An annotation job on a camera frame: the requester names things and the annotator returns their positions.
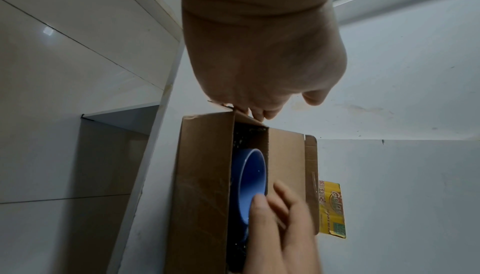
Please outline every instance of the hand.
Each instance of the hand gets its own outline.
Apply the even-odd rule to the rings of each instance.
[[[307,204],[283,183],[273,187],[278,196],[252,200],[243,274],[321,274]],[[282,233],[274,213],[286,226]]]
[[[329,0],[182,0],[194,74],[212,101],[272,119],[293,94],[321,104],[347,57]]]

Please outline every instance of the blue cup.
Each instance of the blue cup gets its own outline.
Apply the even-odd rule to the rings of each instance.
[[[235,243],[248,236],[250,204],[256,194],[265,194],[267,170],[262,152],[256,148],[239,149],[232,155],[228,238]]]

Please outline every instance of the brown box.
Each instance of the brown box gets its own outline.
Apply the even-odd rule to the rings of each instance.
[[[185,116],[177,152],[164,272],[224,274],[233,147],[259,149],[267,192],[281,180],[305,197],[319,230],[317,140],[232,111]]]

